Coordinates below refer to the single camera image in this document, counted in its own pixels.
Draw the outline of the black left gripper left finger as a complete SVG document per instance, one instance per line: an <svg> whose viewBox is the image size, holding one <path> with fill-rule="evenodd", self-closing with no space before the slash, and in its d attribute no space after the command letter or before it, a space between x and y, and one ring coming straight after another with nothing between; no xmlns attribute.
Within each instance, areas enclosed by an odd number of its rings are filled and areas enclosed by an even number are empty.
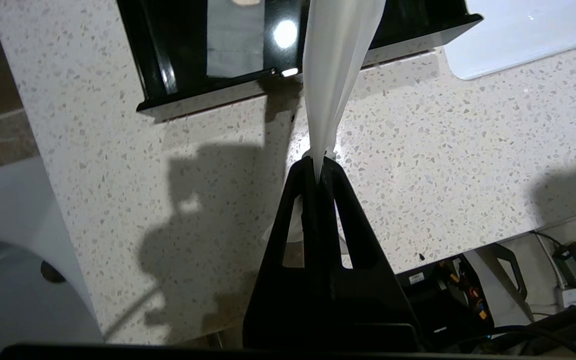
<svg viewBox="0 0 576 360"><path fill-rule="evenodd" d="M319 191L313 158L295 162L288 171L244 315L246 349L312 347L322 335L328 275ZM293 224L302 235L301 268L284 264Z"/></svg>

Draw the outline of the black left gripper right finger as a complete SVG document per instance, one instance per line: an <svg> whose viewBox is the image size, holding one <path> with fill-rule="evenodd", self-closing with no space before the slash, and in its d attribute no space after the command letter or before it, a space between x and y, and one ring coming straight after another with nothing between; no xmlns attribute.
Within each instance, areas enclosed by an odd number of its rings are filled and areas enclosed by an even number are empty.
<svg viewBox="0 0 576 360"><path fill-rule="evenodd" d="M419 351L419 322L340 164L325 158L318 183L324 302L342 345Z"/></svg>

